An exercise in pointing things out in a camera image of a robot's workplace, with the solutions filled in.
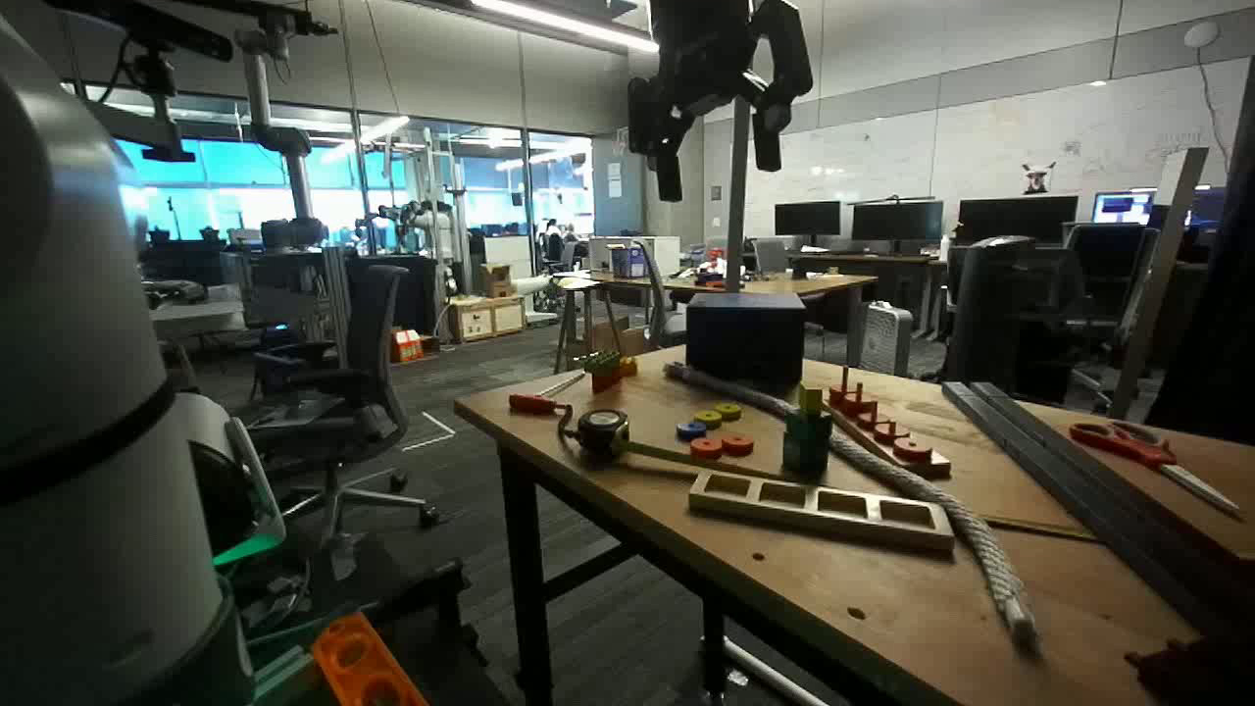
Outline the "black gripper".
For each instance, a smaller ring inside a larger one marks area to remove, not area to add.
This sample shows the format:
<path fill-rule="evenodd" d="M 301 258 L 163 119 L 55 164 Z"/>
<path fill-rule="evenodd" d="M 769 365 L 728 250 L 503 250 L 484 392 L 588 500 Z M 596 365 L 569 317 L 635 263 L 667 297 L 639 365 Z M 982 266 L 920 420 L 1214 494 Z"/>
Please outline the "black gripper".
<path fill-rule="evenodd" d="M 657 70 L 629 81 L 629 151 L 654 156 L 657 202 L 684 202 L 685 128 L 744 100 L 756 170 L 779 170 L 791 104 L 813 90 L 813 60 L 791 0 L 650 0 Z"/>

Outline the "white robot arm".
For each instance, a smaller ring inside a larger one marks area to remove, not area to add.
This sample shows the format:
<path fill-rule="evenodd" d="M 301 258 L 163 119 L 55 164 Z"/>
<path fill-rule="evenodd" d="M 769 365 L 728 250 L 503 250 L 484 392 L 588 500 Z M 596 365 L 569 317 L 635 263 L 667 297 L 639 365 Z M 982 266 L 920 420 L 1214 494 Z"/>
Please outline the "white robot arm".
<path fill-rule="evenodd" d="M 252 706 L 110 132 L 0 25 L 0 704 Z"/>

